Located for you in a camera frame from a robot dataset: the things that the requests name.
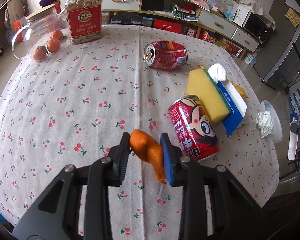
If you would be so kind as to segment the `yellow snack bag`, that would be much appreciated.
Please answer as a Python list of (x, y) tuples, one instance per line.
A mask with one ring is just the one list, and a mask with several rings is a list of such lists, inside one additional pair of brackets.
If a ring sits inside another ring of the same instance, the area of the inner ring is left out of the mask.
[[(203, 65), (199, 65), (198, 66), (200, 69), (203, 69), (205, 71), (207, 71), (209, 68), (203, 66)], [(227, 76), (226, 76), (226, 80), (229, 81), (233, 86), (234, 88), (238, 91), (238, 93), (240, 94), (240, 96), (243, 98), (243, 99), (248, 99), (249, 96), (247, 95), (247, 93), (245, 92), (245, 90), (239, 86), (238, 84), (234, 83), (233, 81), (231, 81)]]

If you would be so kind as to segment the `orange peel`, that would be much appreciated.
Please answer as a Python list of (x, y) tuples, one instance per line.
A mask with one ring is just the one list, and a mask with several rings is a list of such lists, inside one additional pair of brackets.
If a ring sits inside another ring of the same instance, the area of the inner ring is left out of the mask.
[(150, 163), (153, 166), (157, 181), (165, 185), (166, 175), (162, 146), (149, 134), (139, 129), (135, 129), (131, 133), (129, 145), (141, 161)]

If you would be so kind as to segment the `yellow green sponge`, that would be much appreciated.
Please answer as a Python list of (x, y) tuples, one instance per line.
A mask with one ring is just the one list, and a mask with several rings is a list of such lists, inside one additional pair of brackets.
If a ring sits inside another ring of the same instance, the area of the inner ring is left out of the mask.
[(189, 72), (186, 92), (198, 97), (213, 126), (218, 126), (230, 114), (226, 100), (207, 70)]

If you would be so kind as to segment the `white trash bin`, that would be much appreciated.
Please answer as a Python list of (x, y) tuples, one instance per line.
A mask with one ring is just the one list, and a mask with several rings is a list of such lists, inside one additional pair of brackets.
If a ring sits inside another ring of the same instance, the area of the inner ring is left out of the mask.
[(281, 142), (282, 138), (283, 138), (282, 126), (281, 126), (279, 116), (278, 116), (277, 112), (275, 111), (275, 108), (267, 100), (263, 100), (261, 102), (261, 106), (264, 111), (269, 111), (270, 116), (273, 120), (273, 133), (271, 134), (273, 141), (275, 143)]

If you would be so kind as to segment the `crumpled paper in bin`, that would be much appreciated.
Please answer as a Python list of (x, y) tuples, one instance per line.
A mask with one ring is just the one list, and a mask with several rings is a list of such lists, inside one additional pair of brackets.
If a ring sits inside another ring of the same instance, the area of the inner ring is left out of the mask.
[(274, 120), (270, 111), (259, 112), (256, 116), (256, 127), (260, 130), (261, 138), (265, 138), (274, 132)]

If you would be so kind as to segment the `grey refrigerator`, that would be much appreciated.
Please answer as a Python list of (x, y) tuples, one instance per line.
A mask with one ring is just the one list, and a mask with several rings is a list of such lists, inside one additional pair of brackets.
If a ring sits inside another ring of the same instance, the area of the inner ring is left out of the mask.
[(276, 20), (254, 65), (261, 80), (281, 92), (300, 79), (300, 23), (294, 26), (286, 16)]

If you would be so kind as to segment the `cartoon red milk can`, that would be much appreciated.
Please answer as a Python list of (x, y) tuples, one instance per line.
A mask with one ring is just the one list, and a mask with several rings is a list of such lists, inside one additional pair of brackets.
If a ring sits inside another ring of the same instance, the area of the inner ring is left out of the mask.
[(219, 152), (217, 136), (197, 96), (179, 98), (168, 112), (183, 155), (204, 161)]

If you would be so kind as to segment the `cherry print tablecloth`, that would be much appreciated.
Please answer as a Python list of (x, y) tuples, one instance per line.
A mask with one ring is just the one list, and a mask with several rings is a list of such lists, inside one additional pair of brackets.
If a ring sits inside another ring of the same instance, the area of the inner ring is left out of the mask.
[[(8, 81), (0, 97), (0, 213), (17, 224), (64, 166), (91, 165), (124, 132), (140, 129), (156, 140), (167, 133), (177, 145), (168, 108), (185, 95), (191, 70), (215, 63), (248, 94), (247, 123), (229, 137), (217, 126), (220, 152), (205, 165), (226, 166), (264, 205), (278, 186), (279, 162), (273, 141), (256, 129), (261, 104), (228, 52), (147, 27), (108, 25), (102, 31), (100, 40), (71, 44), (48, 61), (22, 61)], [(146, 66), (145, 46), (163, 40), (186, 47), (185, 66)]]

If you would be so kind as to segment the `black microwave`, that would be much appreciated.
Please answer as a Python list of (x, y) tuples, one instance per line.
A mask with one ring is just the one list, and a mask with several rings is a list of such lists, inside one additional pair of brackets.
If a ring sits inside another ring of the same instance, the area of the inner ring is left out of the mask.
[(263, 43), (271, 32), (271, 27), (266, 25), (263, 18), (253, 13), (247, 16), (242, 27), (260, 43)]

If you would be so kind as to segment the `crushed red soda can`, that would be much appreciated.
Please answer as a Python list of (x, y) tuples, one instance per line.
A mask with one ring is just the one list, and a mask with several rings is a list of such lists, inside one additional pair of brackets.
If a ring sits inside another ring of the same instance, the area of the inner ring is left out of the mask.
[(174, 41), (154, 41), (147, 44), (143, 52), (143, 61), (147, 67), (173, 70), (186, 65), (188, 54), (186, 47)]

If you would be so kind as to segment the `orange tangerine middle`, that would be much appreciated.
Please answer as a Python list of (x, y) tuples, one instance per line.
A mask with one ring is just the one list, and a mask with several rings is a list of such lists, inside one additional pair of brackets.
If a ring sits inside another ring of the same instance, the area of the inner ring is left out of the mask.
[(50, 53), (56, 53), (61, 48), (61, 42), (57, 38), (52, 38), (47, 42), (46, 47)]

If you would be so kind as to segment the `red cardboard box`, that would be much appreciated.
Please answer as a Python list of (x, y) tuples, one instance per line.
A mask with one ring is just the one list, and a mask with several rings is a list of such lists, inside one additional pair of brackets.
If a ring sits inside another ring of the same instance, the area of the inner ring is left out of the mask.
[(179, 23), (168, 22), (165, 20), (155, 19), (153, 27), (160, 30), (170, 31), (173, 33), (180, 33), (181, 25)]

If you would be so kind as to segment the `wooden tv cabinet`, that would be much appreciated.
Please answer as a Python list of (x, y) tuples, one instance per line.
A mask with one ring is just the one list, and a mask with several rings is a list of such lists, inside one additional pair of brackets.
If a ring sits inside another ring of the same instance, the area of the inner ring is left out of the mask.
[[(66, 0), (61, 0), (63, 7)], [(138, 17), (150, 17), (179, 23), (180, 34), (201, 38), (226, 49), (238, 57), (249, 51), (253, 53), (259, 42), (238, 24), (226, 18), (221, 12), (210, 12), (185, 0), (103, 0), (102, 11), (134, 13)]]

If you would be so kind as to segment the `orange tangerine top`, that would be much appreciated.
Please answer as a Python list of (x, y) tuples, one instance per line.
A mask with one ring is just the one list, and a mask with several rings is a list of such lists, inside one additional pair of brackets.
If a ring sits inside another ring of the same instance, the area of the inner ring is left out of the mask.
[(57, 39), (57, 40), (61, 40), (63, 38), (63, 33), (61, 30), (57, 29), (55, 31), (53, 31), (50, 35), (50, 39)]

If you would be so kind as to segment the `red label seed jar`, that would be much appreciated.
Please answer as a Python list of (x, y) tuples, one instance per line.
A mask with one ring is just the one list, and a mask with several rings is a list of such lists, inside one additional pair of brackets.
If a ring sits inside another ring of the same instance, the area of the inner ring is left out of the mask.
[(73, 44), (82, 44), (103, 37), (103, 0), (67, 0), (65, 10)]

